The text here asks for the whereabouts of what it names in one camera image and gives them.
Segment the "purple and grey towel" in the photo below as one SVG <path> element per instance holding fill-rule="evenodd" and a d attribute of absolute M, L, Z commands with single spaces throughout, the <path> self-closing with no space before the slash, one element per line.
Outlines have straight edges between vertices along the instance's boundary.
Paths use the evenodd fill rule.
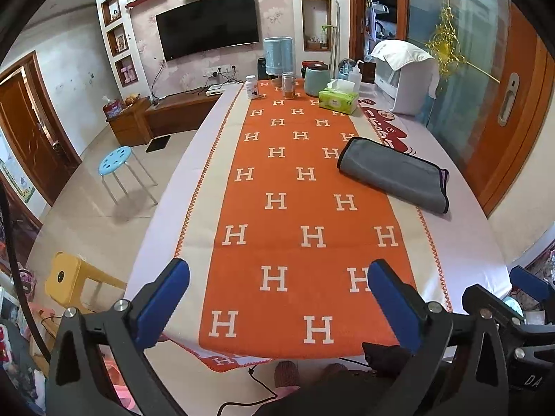
<path fill-rule="evenodd" d="M 360 183 L 436 214 L 449 211 L 449 171 L 370 139 L 350 139 L 337 161 L 338 170 Z"/>

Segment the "yellow plastic stool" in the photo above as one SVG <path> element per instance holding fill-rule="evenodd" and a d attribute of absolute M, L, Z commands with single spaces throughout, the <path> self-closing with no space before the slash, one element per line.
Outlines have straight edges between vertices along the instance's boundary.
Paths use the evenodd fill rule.
<path fill-rule="evenodd" d="M 45 293 L 65 309 L 74 307 L 83 314 L 90 314 L 92 310 L 81 302 L 87 280 L 121 290 L 127 286 L 126 282 L 92 266 L 80 257 L 58 252 L 54 255 L 51 272 L 45 282 Z"/>

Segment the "orange H-pattern table runner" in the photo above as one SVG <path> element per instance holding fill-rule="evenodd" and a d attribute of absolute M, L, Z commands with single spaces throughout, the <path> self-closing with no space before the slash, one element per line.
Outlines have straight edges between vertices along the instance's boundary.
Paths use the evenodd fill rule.
<path fill-rule="evenodd" d="M 199 329 L 218 371 L 268 359 L 361 353 L 396 337 L 367 283 L 370 263 L 412 271 L 383 192 L 343 175 L 341 151 L 375 138 L 361 113 L 270 82 L 250 102 L 214 237 Z"/>

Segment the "wooden sliding door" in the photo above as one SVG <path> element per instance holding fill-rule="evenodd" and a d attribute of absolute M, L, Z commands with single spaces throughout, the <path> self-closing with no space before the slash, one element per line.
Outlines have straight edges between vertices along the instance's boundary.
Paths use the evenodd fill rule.
<path fill-rule="evenodd" d="M 547 115 L 554 59 L 524 14 L 510 6 L 507 43 L 498 82 L 488 86 L 491 105 L 463 169 L 481 209 L 490 214 L 506 195 L 531 153 Z"/>

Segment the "wooden TV cabinet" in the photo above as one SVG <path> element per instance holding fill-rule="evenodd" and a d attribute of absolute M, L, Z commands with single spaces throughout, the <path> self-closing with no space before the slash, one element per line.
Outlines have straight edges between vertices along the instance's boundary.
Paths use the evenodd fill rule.
<path fill-rule="evenodd" d="M 218 99 L 219 95 L 184 92 L 154 105 L 148 98 L 139 98 L 107 123 L 122 146 L 145 145 L 156 137 L 197 130 Z"/>

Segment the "white countertop appliance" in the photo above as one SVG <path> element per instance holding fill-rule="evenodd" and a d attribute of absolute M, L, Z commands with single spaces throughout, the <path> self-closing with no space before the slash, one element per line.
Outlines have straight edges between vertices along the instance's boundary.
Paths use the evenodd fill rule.
<path fill-rule="evenodd" d="M 426 99 L 436 99 L 439 72 L 432 57 L 409 61 L 393 69 L 387 61 L 377 59 L 374 82 L 392 99 L 390 111 L 396 115 L 420 114 Z"/>

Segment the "green tissue pack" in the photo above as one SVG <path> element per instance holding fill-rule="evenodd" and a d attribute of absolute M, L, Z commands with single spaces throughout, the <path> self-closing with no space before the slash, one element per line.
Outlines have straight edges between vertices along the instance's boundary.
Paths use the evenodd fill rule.
<path fill-rule="evenodd" d="M 336 113 L 352 115 L 358 107 L 358 94 L 326 88 L 319 92 L 319 106 Z"/>

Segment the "wooden entrance door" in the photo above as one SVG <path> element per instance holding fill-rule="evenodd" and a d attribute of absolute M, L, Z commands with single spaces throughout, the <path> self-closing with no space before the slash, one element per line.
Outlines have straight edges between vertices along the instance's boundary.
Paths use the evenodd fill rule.
<path fill-rule="evenodd" d="M 53 205 L 81 158 L 57 116 L 35 52 L 1 72 L 1 129 L 37 191 Z"/>

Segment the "white squeeze bottle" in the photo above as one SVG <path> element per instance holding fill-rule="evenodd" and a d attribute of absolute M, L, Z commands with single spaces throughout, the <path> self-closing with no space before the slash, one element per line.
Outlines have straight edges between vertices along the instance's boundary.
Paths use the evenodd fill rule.
<path fill-rule="evenodd" d="M 353 84 L 353 93 L 358 93 L 362 82 L 361 67 L 364 65 L 363 60 L 359 60 L 348 74 L 348 81 Z"/>

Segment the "white cloth on appliance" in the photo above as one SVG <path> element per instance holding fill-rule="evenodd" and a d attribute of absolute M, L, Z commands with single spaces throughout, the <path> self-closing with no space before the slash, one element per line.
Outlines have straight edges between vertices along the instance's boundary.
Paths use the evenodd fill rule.
<path fill-rule="evenodd" d="M 429 62 L 431 68 L 431 81 L 428 95 L 436 99 L 436 89 L 439 84 L 439 69 L 436 58 L 422 48 L 399 40 L 380 41 L 370 52 L 370 56 L 386 62 L 394 71 L 400 70 L 408 64 Z"/>

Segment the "gold hanging ornament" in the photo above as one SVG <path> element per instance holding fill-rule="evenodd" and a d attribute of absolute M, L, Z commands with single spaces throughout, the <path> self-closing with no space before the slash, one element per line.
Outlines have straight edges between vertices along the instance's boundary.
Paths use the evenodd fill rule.
<path fill-rule="evenodd" d="M 446 4 L 439 12 L 439 22 L 435 26 L 432 36 L 425 43 L 429 54 L 436 60 L 439 76 L 447 80 L 460 65 L 466 65 L 499 84 L 500 79 L 469 62 L 461 53 L 453 18 L 452 7 Z"/>

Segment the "teal canister with lid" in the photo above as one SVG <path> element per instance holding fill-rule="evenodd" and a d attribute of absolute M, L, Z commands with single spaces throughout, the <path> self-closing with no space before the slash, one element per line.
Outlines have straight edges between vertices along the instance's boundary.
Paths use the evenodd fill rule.
<path fill-rule="evenodd" d="M 328 65 L 323 62 L 313 62 L 306 66 L 305 70 L 305 93 L 311 97 L 317 97 L 324 90 L 330 80 Z"/>

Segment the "glass jar with amber contents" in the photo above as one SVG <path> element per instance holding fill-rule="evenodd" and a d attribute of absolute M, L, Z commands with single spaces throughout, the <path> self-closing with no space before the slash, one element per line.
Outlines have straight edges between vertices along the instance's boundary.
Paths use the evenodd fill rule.
<path fill-rule="evenodd" d="M 293 72 L 285 72 L 281 76 L 281 88 L 284 99 L 293 99 L 296 96 L 296 77 Z"/>

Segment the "blue table lamp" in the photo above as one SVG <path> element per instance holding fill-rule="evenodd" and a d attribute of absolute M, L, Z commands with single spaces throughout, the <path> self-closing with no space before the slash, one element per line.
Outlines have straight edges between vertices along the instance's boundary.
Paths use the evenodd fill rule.
<path fill-rule="evenodd" d="M 273 84 L 282 88 L 283 75 L 294 73 L 294 45 L 292 37 L 270 37 L 263 40 L 265 68 Z"/>

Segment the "black wall television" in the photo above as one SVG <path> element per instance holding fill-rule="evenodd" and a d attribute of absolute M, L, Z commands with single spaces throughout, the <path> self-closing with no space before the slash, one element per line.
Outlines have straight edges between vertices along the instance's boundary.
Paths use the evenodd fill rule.
<path fill-rule="evenodd" d="M 256 0 L 199 0 L 156 16 L 165 60 L 259 42 Z"/>

